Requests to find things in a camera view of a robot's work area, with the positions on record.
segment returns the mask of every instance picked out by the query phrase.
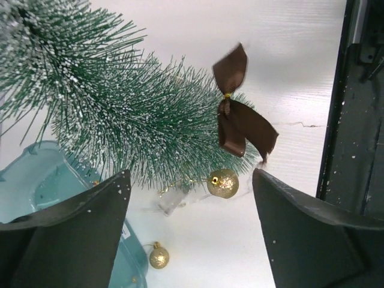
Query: brown ribbon bow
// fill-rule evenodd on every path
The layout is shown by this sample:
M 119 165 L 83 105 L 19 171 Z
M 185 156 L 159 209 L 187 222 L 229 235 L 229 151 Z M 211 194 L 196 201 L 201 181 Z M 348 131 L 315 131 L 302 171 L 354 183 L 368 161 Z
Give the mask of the brown ribbon bow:
M 212 67 L 216 84 L 224 95 L 218 106 L 219 144 L 229 153 L 243 157 L 245 139 L 248 139 L 266 163 L 268 154 L 275 148 L 278 133 L 263 116 L 230 98 L 242 85 L 247 64 L 247 54 L 239 44 Z

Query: gold glitter ornament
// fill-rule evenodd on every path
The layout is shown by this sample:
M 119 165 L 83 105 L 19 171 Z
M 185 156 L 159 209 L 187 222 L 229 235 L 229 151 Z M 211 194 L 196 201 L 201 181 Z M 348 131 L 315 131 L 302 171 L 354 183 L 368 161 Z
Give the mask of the gold glitter ornament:
M 169 253 L 159 242 L 155 242 L 154 249 L 149 255 L 149 262 L 155 269 L 163 269 L 167 266 L 169 262 Z
M 239 178 L 230 169 L 216 170 L 209 174 L 206 186 L 213 196 L 228 199 L 239 190 Z

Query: white table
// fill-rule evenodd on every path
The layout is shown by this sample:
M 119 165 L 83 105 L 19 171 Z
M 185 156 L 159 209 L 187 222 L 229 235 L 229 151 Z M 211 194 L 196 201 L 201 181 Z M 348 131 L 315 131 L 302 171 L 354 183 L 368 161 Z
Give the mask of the white table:
M 243 42 L 249 66 L 241 91 L 280 133 L 266 170 L 315 195 L 345 0 L 93 0 L 93 4 L 146 27 L 148 37 L 140 46 L 154 50 L 165 63 L 172 55 L 176 59 L 186 55 L 187 65 L 210 69 L 238 41 Z M 0 168 L 34 141 L 32 132 L 24 146 L 16 146 L 30 120 L 3 137 Z M 133 187 L 127 214 L 133 229 L 142 244 L 160 241 L 171 256 L 167 268 L 149 269 L 149 288 L 275 287 L 250 177 L 251 172 L 240 177 L 234 198 L 196 201 L 205 194 L 201 190 L 170 217 L 156 208 L 155 190 Z

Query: small ornament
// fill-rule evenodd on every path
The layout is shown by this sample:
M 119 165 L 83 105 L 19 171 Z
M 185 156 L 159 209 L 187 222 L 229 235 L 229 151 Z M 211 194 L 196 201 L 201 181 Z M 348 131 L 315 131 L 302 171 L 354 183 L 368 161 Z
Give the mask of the small ornament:
M 189 179 L 184 181 L 179 180 L 158 192 L 160 195 L 158 206 L 166 216 L 172 214 L 177 207 L 182 205 L 181 202 L 191 191 L 190 184 L 194 182 L 195 181 Z
M 149 262 L 153 268 L 163 269 L 169 262 L 169 253 L 159 242 L 155 242 L 153 247 L 154 249 L 149 255 Z
M 216 170 L 209 174 L 206 186 L 213 196 L 228 199 L 239 190 L 239 178 L 230 169 Z

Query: light blue plastic container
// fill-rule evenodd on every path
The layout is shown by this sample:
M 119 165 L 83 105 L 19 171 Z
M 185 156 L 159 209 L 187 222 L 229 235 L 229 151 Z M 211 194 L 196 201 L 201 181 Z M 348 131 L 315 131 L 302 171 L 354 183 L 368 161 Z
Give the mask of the light blue plastic container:
M 100 175 L 67 158 L 54 141 L 42 141 L 0 171 L 0 222 L 52 206 L 93 186 Z M 109 288 L 147 288 L 148 259 L 128 221 L 121 232 Z

